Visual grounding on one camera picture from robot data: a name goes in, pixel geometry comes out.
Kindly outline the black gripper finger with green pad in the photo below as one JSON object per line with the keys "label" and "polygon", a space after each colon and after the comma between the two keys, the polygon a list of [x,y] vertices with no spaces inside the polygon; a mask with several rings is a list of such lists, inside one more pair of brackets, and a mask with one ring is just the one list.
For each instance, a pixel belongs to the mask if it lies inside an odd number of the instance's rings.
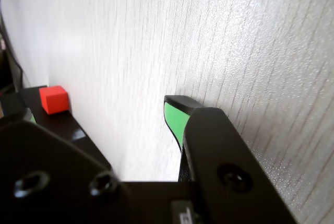
{"label": "black gripper finger with green pad", "polygon": [[166,95],[164,119],[181,151],[178,179],[195,183],[197,212],[205,223],[295,223],[221,109]]}
{"label": "black gripper finger with green pad", "polygon": [[1,223],[135,223],[113,171],[26,120],[1,124]]}

